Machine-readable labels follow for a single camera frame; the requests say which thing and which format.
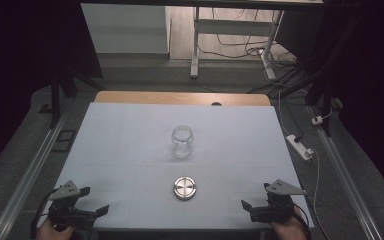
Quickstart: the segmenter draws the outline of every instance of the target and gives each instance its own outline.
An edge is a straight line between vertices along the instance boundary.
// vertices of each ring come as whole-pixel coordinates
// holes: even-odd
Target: power strip
[[[298,155],[302,158],[302,160],[307,161],[311,158],[313,158],[313,149],[311,148],[305,148],[304,145],[300,141],[295,142],[296,137],[294,135],[289,135],[286,137],[286,140],[288,140],[289,144],[295,149],[295,151],[298,153]]]

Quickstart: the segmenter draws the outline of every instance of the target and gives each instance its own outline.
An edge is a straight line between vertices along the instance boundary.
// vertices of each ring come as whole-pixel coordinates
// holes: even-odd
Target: metal lid
[[[174,183],[174,195],[180,200],[187,201],[196,193],[195,181],[190,177],[181,177]]]

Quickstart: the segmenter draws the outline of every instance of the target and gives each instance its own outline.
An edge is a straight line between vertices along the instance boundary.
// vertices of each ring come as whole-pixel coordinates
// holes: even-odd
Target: white table
[[[178,160],[171,133],[181,124],[195,139]],[[197,184],[185,202],[173,194],[182,176]],[[252,223],[240,200],[267,205],[263,184],[277,179],[299,186],[273,107],[92,103],[56,187],[91,187],[82,210],[110,204],[98,229],[243,230],[268,225]],[[293,200],[308,214],[304,197]]]

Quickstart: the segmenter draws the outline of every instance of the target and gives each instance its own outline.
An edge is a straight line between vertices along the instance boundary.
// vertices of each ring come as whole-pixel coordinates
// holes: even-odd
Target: gray floor
[[[101,59],[101,64],[105,80],[97,81],[108,90],[245,93],[267,84],[259,62],[203,62],[197,80],[189,78],[189,63],[183,61],[106,58]],[[286,70],[275,69],[275,72],[281,75]],[[87,107],[97,93],[83,82],[76,81],[76,83],[80,92],[73,99],[73,105],[62,130],[79,129]],[[256,91],[254,94],[267,93],[268,90],[270,88]],[[299,134],[295,118],[305,133],[303,143],[316,149],[320,157],[319,192],[316,200],[320,222],[330,239],[366,239],[359,219],[320,141],[317,128],[310,124],[312,115],[303,102],[303,94],[298,92],[282,101],[281,112],[285,129],[291,134]],[[49,88],[39,90],[33,95],[30,112],[0,155],[0,214],[45,139],[50,115],[41,114],[39,110],[43,104],[49,103]],[[278,111],[278,101],[272,99],[271,103]],[[318,112],[319,109],[313,107],[313,111]],[[384,179],[343,128],[338,119],[338,109],[334,110],[331,120],[332,138],[384,236]],[[64,147],[66,146],[54,144],[53,149]],[[302,187],[309,192],[308,203],[312,205],[317,161],[314,159],[303,162],[292,149],[289,151]],[[68,153],[55,151],[50,153],[7,239],[29,238],[29,226],[34,211],[41,198],[54,187],[67,156]],[[312,235],[313,239],[324,239],[319,227],[312,230]],[[172,239],[180,238],[181,236],[173,235]],[[205,239],[205,233],[198,239]]]

